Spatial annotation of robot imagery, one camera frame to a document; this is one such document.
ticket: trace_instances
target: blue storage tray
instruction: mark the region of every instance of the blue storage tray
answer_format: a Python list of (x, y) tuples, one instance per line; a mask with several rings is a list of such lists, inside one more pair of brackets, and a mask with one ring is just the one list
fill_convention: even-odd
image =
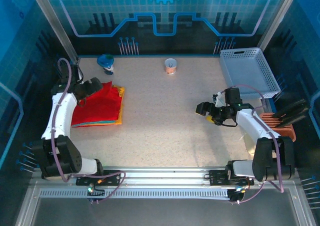
[[(260, 48), (222, 50), (220, 65), (228, 87), (245, 84), (259, 90), (264, 98), (272, 98), (280, 87)], [(261, 98), (255, 91), (239, 87), (242, 99)]]

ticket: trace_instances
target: speckled countertop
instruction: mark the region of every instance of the speckled countertop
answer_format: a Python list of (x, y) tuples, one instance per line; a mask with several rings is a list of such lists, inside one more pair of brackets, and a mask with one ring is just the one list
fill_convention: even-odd
[(226, 83), (218, 58), (176, 58), (177, 72), (165, 74), (166, 58), (116, 58), (107, 76), (96, 58), (82, 58), (85, 79), (97, 77), (125, 87), (122, 125), (71, 129), (81, 154), (104, 166), (224, 166), (248, 159), (240, 127), (210, 124), (195, 114)]

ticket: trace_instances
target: folded cloth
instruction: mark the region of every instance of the folded cloth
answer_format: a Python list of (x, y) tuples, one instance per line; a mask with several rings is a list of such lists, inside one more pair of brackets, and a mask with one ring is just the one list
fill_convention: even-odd
[(72, 127), (86, 127), (122, 123), (124, 88), (103, 83), (103, 89), (89, 96), (85, 105), (77, 105), (72, 116)]

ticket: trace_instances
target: red cloth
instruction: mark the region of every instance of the red cloth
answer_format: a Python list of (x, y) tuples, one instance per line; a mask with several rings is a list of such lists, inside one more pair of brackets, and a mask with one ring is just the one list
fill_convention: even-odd
[(112, 82), (102, 85), (102, 90), (86, 98), (84, 107), (75, 107), (71, 125), (118, 119), (122, 101), (118, 89)]

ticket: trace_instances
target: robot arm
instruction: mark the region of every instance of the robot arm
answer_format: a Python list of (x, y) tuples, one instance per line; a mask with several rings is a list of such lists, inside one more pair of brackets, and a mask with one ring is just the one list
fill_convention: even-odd
[[(54, 143), (55, 152), (64, 174), (102, 175), (102, 164), (97, 159), (86, 159), (82, 157), (78, 149), (70, 140), (70, 128), (73, 111), (79, 100), (85, 99), (93, 93), (102, 89), (102, 84), (97, 78), (82, 82), (80, 70), (77, 65), (71, 66), (72, 79), (67, 94), (61, 102), (55, 117)], [(32, 144), (32, 152), (38, 161), (44, 177), (59, 176), (59, 171), (52, 152), (52, 122), (54, 111), (66, 89), (68, 74), (62, 72), (62, 78), (53, 87), (52, 110), (48, 125), (41, 140)]]
[[(256, 178), (258, 181), (278, 180), (277, 159), (273, 157), (277, 141), (280, 152), (281, 174), (283, 179), (290, 179), (295, 173), (293, 142), (289, 137), (282, 137), (253, 113), (250, 104), (243, 104), (238, 88), (225, 90), (225, 101), (222, 95), (213, 95), (213, 103), (203, 102), (196, 108), (196, 113), (219, 125), (235, 127), (240, 125), (256, 142), (253, 160), (235, 160), (228, 162), (226, 168), (237, 177)], [(235, 125), (226, 125), (224, 121), (233, 119)]]

